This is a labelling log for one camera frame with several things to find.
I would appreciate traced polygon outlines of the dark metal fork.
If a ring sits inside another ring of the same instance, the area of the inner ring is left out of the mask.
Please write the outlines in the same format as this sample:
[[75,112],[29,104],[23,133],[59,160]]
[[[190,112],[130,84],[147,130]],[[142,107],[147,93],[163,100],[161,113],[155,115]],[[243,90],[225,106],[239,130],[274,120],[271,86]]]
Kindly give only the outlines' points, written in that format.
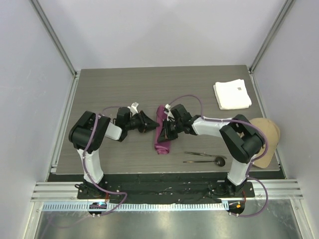
[[205,157],[221,157],[223,159],[226,159],[227,157],[223,155],[211,155],[211,154],[206,154],[206,153],[199,153],[199,152],[189,152],[189,151],[184,151],[186,154],[191,154],[191,155],[197,155],[197,156],[205,156]]

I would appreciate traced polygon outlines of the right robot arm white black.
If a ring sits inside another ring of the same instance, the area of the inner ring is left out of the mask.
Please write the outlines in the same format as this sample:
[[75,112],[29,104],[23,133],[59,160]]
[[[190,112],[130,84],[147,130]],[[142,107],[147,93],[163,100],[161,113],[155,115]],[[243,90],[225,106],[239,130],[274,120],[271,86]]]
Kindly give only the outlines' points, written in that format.
[[229,119],[192,116],[179,104],[173,108],[159,106],[157,122],[155,149],[158,153],[169,153],[170,142],[177,139],[181,132],[223,139],[233,158],[224,183],[225,192],[232,197],[243,191],[250,165],[267,142],[262,132],[243,115]]

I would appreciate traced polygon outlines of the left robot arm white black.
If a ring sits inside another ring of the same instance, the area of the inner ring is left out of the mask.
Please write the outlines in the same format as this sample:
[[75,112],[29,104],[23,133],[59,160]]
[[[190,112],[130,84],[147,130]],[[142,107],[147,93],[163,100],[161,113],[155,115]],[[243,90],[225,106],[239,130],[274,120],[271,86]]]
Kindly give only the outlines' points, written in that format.
[[78,199],[101,199],[106,192],[104,172],[101,168],[99,148],[104,138],[122,142],[130,130],[147,133],[159,127],[143,111],[120,107],[115,119],[86,111],[72,127],[68,139],[81,157],[84,180],[76,184]]

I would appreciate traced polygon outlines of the dark metal spoon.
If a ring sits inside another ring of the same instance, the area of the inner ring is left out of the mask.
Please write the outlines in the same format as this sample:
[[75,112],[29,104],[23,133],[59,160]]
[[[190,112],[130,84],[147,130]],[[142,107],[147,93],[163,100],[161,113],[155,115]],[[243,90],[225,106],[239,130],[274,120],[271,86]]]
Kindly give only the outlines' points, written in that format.
[[189,160],[189,161],[184,161],[184,163],[215,163],[219,167],[224,167],[226,162],[223,157],[215,157],[212,160]]

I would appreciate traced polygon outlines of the magenta cloth napkin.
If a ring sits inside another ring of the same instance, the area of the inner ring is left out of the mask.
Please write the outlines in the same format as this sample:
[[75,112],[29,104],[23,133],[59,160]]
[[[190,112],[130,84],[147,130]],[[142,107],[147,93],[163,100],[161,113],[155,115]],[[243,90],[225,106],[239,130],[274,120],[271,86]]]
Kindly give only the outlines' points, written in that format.
[[157,109],[157,123],[159,124],[159,126],[156,128],[154,148],[159,155],[166,155],[170,152],[170,141],[158,143],[158,138],[162,130],[163,121],[167,118],[167,114],[164,112],[164,110],[165,107],[163,105],[160,105]]

